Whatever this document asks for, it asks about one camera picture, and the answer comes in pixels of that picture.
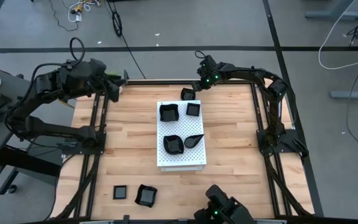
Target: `wooden table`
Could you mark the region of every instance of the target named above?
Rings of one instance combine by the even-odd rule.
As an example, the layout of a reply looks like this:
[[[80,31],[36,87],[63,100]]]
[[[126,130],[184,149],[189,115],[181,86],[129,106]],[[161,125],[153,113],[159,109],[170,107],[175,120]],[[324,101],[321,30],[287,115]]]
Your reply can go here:
[[[242,202],[254,218],[274,217],[264,159],[255,135],[258,126],[250,85],[218,85],[197,93],[203,112],[207,165],[201,171],[159,171],[156,102],[180,100],[183,87],[191,88],[189,85],[129,85],[124,87],[119,102],[109,102],[108,139],[99,164],[92,220],[122,220],[123,215],[154,220],[193,218],[197,210],[206,207],[205,192],[213,184]],[[258,99],[263,110],[260,93]],[[93,100],[93,97],[78,99],[73,127],[89,125]],[[265,113],[261,112],[266,127]],[[286,128],[290,128],[285,101],[282,119]],[[301,159],[295,153],[283,153],[281,160],[288,188],[313,213]],[[63,210],[76,192],[82,161],[83,156],[75,156],[63,167],[52,217]],[[140,184],[158,189],[152,208],[134,202]],[[112,199],[114,185],[127,185],[127,199]],[[280,211],[284,214],[281,193],[276,189]]]

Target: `white pegboard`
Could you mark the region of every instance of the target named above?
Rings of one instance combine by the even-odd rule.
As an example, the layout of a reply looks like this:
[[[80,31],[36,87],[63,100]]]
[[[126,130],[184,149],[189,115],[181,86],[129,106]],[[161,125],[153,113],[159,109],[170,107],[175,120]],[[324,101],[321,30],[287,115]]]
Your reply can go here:
[[[183,154],[170,155],[164,149],[164,136],[176,134],[184,143],[188,136],[204,134],[201,108],[199,116],[186,115],[187,103],[201,104],[200,100],[157,102],[157,166],[162,171],[201,170],[206,165],[204,137],[193,149],[185,147]],[[169,104],[178,105],[179,120],[162,122],[160,121],[160,106]]]

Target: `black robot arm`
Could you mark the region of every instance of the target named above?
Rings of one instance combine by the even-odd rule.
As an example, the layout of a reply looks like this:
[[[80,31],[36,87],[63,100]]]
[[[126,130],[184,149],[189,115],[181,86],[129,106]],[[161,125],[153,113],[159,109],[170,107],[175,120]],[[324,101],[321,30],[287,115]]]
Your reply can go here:
[[[74,138],[83,147],[97,144],[97,132],[92,126],[71,128],[44,123],[41,119],[30,116],[31,112],[42,104],[55,100],[67,102],[80,96],[91,96],[93,93],[106,95],[117,102],[119,86],[125,83],[120,77],[105,74],[106,66],[99,60],[89,62],[70,61],[61,67],[38,75],[30,84],[26,95],[21,98],[7,113],[7,127],[21,139],[32,139],[37,136],[57,136]]]
[[[200,63],[201,67],[197,69],[201,80],[192,84],[194,91],[207,90],[220,81],[238,78],[254,82],[260,89],[260,92],[266,97],[269,104],[270,124],[265,130],[266,142],[268,145],[276,146],[283,135],[285,128],[282,123],[282,100],[287,92],[288,85],[278,75],[268,72],[261,68],[240,68],[230,63],[219,62],[218,64],[210,55],[204,56]],[[266,87],[265,80],[269,79],[272,83]]]

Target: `black mounting bracket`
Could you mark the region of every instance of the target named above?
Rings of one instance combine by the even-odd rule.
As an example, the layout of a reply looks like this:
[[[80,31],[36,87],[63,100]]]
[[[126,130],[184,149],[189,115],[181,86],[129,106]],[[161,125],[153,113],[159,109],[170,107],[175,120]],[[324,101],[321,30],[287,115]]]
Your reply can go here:
[[[64,143],[58,144],[62,148],[62,154],[66,155],[101,155],[104,153],[106,132],[97,132],[98,145],[96,147],[83,147],[80,142],[72,138],[66,138]]]
[[[258,138],[259,151],[264,154],[295,152],[306,157],[309,152],[306,147],[298,140],[298,133],[294,129],[286,129],[285,134],[282,135],[280,142],[277,146],[269,146],[266,141],[265,130],[256,130]]]

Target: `gray floor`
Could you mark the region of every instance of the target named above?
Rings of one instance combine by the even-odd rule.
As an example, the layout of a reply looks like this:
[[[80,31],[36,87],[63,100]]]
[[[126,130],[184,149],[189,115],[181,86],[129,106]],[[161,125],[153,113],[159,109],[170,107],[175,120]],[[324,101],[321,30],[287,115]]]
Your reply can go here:
[[[51,0],[62,25],[69,29],[67,10]],[[74,0],[66,0],[69,5]],[[333,21],[303,17],[307,10],[329,9],[336,1],[270,0],[281,46],[319,46]],[[262,1],[141,0],[116,4],[130,46],[247,45],[273,46]],[[352,9],[358,10],[358,1]],[[83,22],[74,32],[57,27],[48,0],[6,0],[0,10],[0,48],[67,47],[71,37],[81,38],[86,47],[122,47],[104,8],[92,7],[83,13]],[[344,37],[357,22],[340,22],[327,45],[347,46]],[[216,60],[238,66],[263,67],[280,75],[275,52],[206,52]],[[296,92],[300,118],[316,182],[327,217],[358,218],[358,144],[346,130],[346,100],[332,100],[329,90],[349,90],[358,66],[325,70],[317,52],[284,52],[291,83]],[[196,78],[199,60],[193,52],[134,52],[147,78]],[[68,53],[0,54],[0,68],[26,79],[34,67],[45,62],[63,62]],[[141,78],[127,52],[86,53],[85,59],[102,60],[108,70],[126,69],[131,78]],[[358,52],[323,52],[323,63],[334,67],[358,61]],[[42,68],[40,73],[53,69]],[[34,112],[50,123],[70,125],[73,110],[60,103],[45,105]],[[351,102],[349,125],[358,137],[358,101]],[[13,146],[24,146],[11,139]],[[7,168],[0,185],[8,175]],[[19,190],[0,196],[0,223],[22,223],[45,218],[53,201],[53,187],[25,175],[14,182]]]

